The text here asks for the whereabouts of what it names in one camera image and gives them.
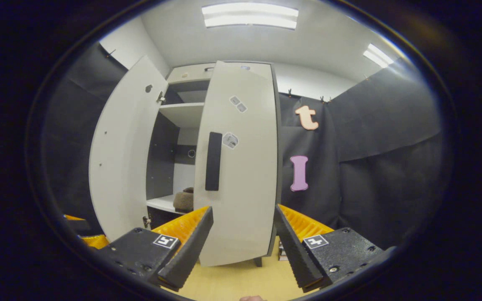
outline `brown object on shelf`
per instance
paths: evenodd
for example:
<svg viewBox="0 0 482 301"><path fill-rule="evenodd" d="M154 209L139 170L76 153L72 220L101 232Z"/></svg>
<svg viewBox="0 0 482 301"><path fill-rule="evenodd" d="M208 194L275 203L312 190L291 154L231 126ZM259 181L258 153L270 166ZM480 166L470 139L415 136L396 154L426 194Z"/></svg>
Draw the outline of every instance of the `brown object on shelf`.
<svg viewBox="0 0 482 301"><path fill-rule="evenodd" d="M184 189L176 193L174 197L174 209L176 212L188 213L193 211L193 187Z"/></svg>

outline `floor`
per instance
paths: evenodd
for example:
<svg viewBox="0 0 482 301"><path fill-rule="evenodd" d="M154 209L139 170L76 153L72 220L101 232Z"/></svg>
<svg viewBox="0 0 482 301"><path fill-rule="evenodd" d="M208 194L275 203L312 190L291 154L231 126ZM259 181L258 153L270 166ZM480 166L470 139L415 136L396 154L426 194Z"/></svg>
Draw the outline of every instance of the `floor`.
<svg viewBox="0 0 482 301"><path fill-rule="evenodd" d="M261 268L253 260L216 267L197 263L183 288L178 293L169 291L197 301L238 301L254 295L285 301L307 295L298 288L289 261L278 260L278 243L277 238L273 254L262 258Z"/></svg>

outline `fluorescent light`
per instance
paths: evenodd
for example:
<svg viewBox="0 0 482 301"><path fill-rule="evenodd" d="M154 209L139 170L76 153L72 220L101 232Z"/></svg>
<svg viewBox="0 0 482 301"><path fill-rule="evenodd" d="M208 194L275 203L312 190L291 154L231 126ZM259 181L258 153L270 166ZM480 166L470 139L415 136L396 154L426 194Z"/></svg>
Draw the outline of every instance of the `fluorescent light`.
<svg viewBox="0 0 482 301"><path fill-rule="evenodd" d="M290 29L295 29L295 27L297 27L297 22L281 18L266 17L264 15L226 15L224 17L205 19L204 23L206 23L206 27L242 24L270 25Z"/></svg>
<svg viewBox="0 0 482 301"><path fill-rule="evenodd" d="M209 15L212 13L228 13L228 12L240 12L240 11L250 11L250 12L264 12L272 13L276 15L290 15L297 17L299 11L293 8L287 8L280 5L266 4L266 3L224 3L218 5L210 5L202 8L202 13L204 15Z"/></svg>
<svg viewBox="0 0 482 301"><path fill-rule="evenodd" d="M390 59L390 57L388 57L385 53L383 53L379 48L377 48L373 44L369 44L369 46L367 46L367 49L371 50L373 53L378 55L381 59L383 59L388 64L391 64L394 62L392 61L392 59Z"/></svg>
<svg viewBox="0 0 482 301"><path fill-rule="evenodd" d="M376 63L377 65L381 66L382 68L388 67L388 64L383 61L380 57L376 56L374 53L371 53L369 50L366 50L364 52L364 57L367 57L368 59L371 59L373 63Z"/></svg>
<svg viewBox="0 0 482 301"><path fill-rule="evenodd" d="M202 8L206 27L268 25L295 29L299 11L266 3L226 3Z"/></svg>

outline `sticker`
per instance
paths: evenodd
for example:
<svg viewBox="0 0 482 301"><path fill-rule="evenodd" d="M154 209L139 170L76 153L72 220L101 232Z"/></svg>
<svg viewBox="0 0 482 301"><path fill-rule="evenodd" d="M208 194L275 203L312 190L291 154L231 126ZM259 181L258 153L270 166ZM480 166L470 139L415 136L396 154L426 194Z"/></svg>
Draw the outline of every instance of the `sticker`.
<svg viewBox="0 0 482 301"><path fill-rule="evenodd" d="M237 105L237 109L239 110L239 112L241 113L244 113L246 111L246 107L243 103L240 103Z"/></svg>
<svg viewBox="0 0 482 301"><path fill-rule="evenodd" d="M233 103L233 105L238 105L241 103L241 101L239 100L239 98L237 97L230 97L230 102Z"/></svg>
<svg viewBox="0 0 482 301"><path fill-rule="evenodd" d="M306 183L306 162L308 162L307 156L293 156L289 158L293 162L293 184L291 185L291 191L301 191L308 189L308 183Z"/></svg>
<svg viewBox="0 0 482 301"><path fill-rule="evenodd" d="M306 242L309 248L322 247L328 244L327 240L321 235L307 237L303 241Z"/></svg>
<svg viewBox="0 0 482 301"><path fill-rule="evenodd" d="M155 239L153 244L172 249L172 247L174 246L174 244L176 244L177 241L178 238L161 234L158 238Z"/></svg>
<svg viewBox="0 0 482 301"><path fill-rule="evenodd" d="M234 149L239 144L239 139L234 134L228 132L222 137L222 144Z"/></svg>
<svg viewBox="0 0 482 301"><path fill-rule="evenodd" d="M295 114L299 115L300 125L302 125L304 129L312 131L319 127L319 122L313 122L312 120L312 115L315 115L315 110L310 110L307 105L296 109Z"/></svg>

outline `black door handle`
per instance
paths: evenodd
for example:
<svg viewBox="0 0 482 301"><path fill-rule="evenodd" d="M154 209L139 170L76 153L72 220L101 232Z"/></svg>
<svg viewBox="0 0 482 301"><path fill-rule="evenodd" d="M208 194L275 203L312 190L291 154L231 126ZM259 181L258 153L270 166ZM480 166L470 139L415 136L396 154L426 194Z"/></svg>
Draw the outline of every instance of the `black door handle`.
<svg viewBox="0 0 482 301"><path fill-rule="evenodd" d="M208 156L206 162L206 190L208 191L218 191L221 145L222 134L209 132Z"/></svg>

